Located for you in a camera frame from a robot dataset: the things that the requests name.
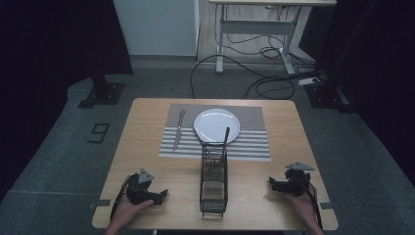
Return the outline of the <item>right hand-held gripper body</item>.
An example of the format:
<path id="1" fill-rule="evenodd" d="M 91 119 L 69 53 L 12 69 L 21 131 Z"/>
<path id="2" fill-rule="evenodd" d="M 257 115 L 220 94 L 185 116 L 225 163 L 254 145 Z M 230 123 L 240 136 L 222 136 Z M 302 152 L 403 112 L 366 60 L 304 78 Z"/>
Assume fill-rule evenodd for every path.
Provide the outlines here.
<path id="1" fill-rule="evenodd" d="M 311 179 L 310 172 L 312 170 L 312 166 L 301 162 L 288 164 L 285 172 L 287 179 L 285 191 L 298 196 L 301 195 L 308 188 Z"/>

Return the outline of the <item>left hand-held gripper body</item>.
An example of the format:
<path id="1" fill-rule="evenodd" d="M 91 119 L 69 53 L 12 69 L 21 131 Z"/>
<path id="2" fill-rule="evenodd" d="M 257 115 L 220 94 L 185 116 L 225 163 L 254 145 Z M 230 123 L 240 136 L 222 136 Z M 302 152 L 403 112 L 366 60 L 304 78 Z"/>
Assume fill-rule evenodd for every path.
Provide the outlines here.
<path id="1" fill-rule="evenodd" d="M 139 205 L 148 200 L 157 200 L 154 193 L 148 191 L 154 176 L 141 168 L 127 179 L 126 196 L 133 205 Z"/>

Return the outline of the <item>person's left hand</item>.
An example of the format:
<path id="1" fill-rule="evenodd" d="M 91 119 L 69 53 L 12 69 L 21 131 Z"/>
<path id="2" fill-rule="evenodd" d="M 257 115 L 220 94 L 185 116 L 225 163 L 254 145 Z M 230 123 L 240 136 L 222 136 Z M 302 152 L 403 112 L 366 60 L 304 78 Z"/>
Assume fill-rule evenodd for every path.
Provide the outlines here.
<path id="1" fill-rule="evenodd" d="M 133 218 L 144 209 L 147 209 L 153 205 L 153 200 L 148 200 L 139 205 L 133 205 L 125 195 L 122 195 L 118 200 L 117 207 L 113 218 L 109 224 L 110 227 L 124 228 L 128 225 Z"/>

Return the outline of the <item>person's right hand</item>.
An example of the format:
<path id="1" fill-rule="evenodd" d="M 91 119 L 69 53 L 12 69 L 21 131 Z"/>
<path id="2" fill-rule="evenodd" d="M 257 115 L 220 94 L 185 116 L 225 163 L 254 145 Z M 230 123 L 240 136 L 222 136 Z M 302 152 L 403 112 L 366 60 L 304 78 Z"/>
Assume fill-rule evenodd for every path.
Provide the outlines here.
<path id="1" fill-rule="evenodd" d="M 306 227 L 318 226 L 316 213 L 308 196 L 284 193 L 283 197 L 294 207 Z"/>

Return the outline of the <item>wooden table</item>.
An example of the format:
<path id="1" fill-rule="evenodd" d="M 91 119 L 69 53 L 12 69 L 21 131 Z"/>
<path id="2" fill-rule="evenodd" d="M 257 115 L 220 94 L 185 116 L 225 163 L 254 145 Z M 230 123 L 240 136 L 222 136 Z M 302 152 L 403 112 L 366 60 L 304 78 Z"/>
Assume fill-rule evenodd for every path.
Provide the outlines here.
<path id="1" fill-rule="evenodd" d="M 167 190 L 159 206 L 141 213 L 135 229 L 300 230 L 302 223 L 291 205 L 271 190 L 269 177 L 281 179 L 286 165 L 315 165 L 296 108 L 291 101 L 240 100 L 240 107 L 260 107 L 269 143 L 267 162 L 232 161 L 229 164 L 229 201 L 223 216 L 199 209 L 200 160 L 162 158 L 159 155 L 168 110 L 173 98 L 133 101 L 105 186 L 102 205 L 92 224 L 105 228 L 121 183 L 129 173 L 145 168 L 155 176 L 151 188 Z"/>

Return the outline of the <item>grey striped placemat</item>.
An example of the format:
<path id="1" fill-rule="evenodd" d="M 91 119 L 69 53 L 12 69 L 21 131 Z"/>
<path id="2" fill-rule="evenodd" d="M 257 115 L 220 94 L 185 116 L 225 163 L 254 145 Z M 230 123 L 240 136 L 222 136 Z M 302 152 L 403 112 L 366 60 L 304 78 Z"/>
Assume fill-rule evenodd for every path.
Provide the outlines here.
<path id="1" fill-rule="evenodd" d="M 172 104 L 169 107 L 162 135 L 159 156 L 165 158 L 198 159 L 202 154 L 200 139 L 194 130 L 198 114 L 209 109 L 223 109 L 235 115 L 241 130 L 238 137 L 227 143 L 229 160 L 269 162 L 270 152 L 261 107 Z M 179 145 L 173 151 L 176 128 L 181 110 L 186 110 L 182 122 L 182 135 Z"/>

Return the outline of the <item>silver table knife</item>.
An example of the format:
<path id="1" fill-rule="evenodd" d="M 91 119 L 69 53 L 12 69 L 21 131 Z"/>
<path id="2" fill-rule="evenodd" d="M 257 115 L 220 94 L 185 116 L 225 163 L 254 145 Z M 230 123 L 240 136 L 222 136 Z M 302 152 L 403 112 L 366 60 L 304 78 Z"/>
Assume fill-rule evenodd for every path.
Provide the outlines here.
<path id="1" fill-rule="evenodd" d="M 175 140 L 174 140 L 174 144 L 173 144 L 173 151 L 175 151 L 177 149 L 177 147 L 179 145 L 179 142 L 181 140 L 182 122 L 183 122 L 183 119 L 185 117 L 185 114 L 186 114 L 186 110 L 181 110 L 180 115 L 179 115 L 177 128 L 176 128 Z"/>

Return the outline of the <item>white round plate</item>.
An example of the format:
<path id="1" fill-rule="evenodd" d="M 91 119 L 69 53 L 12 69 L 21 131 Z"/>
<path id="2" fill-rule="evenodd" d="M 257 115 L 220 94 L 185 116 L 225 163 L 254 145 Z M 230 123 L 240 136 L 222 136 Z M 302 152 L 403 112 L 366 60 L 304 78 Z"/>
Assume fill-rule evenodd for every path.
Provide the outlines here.
<path id="1" fill-rule="evenodd" d="M 241 124 L 229 111 L 209 109 L 197 115 L 194 130 L 205 143 L 230 143 L 240 134 Z"/>

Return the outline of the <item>black stand base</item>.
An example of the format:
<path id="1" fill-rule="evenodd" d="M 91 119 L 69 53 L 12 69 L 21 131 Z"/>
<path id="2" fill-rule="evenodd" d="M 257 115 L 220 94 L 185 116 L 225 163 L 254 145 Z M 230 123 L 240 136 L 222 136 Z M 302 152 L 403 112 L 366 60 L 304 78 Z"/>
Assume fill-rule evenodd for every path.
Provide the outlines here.
<path id="1" fill-rule="evenodd" d="M 103 74 L 91 77 L 93 88 L 85 100 L 78 104 L 79 109 L 92 109 L 96 105 L 116 105 L 121 97 L 124 83 L 108 82 Z"/>
<path id="2" fill-rule="evenodd" d="M 344 114 L 356 114 L 357 110 L 351 98 L 347 97 L 341 86 L 305 85 L 308 101 L 314 109 L 338 110 Z"/>

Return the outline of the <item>white power strip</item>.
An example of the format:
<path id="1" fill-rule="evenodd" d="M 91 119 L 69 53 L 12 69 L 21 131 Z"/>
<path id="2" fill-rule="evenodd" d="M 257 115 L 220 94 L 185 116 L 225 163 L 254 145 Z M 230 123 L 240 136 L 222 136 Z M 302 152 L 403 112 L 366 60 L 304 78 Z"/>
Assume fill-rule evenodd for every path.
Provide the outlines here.
<path id="1" fill-rule="evenodd" d="M 318 77 L 309 77 L 309 78 L 304 78 L 298 81 L 298 85 L 299 86 L 305 86 L 305 85 L 310 85 L 310 84 L 317 84 L 320 82 L 320 79 Z"/>

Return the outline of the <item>dark curtain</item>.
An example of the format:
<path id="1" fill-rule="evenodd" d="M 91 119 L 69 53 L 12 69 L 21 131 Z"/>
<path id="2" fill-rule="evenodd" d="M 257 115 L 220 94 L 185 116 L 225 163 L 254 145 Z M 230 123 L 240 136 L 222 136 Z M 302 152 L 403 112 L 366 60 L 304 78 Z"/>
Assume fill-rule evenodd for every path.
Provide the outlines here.
<path id="1" fill-rule="evenodd" d="M 85 78 L 132 72 L 114 0 L 0 0 L 0 200 Z"/>
<path id="2" fill-rule="evenodd" d="M 336 1 L 310 10 L 300 48 L 415 186 L 415 0 Z"/>

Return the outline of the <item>white metal-legged desk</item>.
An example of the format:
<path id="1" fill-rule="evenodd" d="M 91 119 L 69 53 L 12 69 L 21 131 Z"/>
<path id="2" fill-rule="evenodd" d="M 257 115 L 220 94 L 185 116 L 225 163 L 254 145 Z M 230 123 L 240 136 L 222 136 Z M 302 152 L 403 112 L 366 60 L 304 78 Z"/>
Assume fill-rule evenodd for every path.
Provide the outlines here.
<path id="1" fill-rule="evenodd" d="M 217 59 L 215 71 L 223 73 L 223 36 L 225 34 L 252 34 L 252 35 L 283 35 L 286 42 L 278 49 L 281 60 L 288 74 L 295 74 L 292 57 L 289 55 L 290 46 L 298 25 L 302 7 L 334 7 L 336 0 L 208 0 L 209 3 L 220 7 Z M 277 5 L 296 7 L 294 18 L 290 21 L 254 21 L 254 20 L 226 20 L 225 11 L 229 5 L 267 6 Z"/>

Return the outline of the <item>white cabinet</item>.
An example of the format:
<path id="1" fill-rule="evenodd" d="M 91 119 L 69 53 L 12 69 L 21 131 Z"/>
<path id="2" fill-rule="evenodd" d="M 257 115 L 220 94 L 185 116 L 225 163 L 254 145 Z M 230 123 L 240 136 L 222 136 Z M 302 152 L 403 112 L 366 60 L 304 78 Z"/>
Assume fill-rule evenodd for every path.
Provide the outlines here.
<path id="1" fill-rule="evenodd" d="M 114 0 L 131 56 L 195 57 L 199 0 Z"/>

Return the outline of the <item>dark-handled utensil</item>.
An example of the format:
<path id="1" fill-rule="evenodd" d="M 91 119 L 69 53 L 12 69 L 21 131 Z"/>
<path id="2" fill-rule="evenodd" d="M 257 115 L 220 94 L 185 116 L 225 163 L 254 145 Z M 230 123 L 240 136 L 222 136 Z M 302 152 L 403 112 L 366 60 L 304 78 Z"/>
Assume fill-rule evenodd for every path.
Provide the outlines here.
<path id="1" fill-rule="evenodd" d="M 221 161 L 220 161 L 222 165 L 224 166 L 227 165 L 227 143 L 228 143 L 227 141 L 229 138 L 229 133 L 230 133 L 230 127 L 228 126 L 226 127 L 226 130 L 225 130 L 224 141 L 222 144 Z"/>

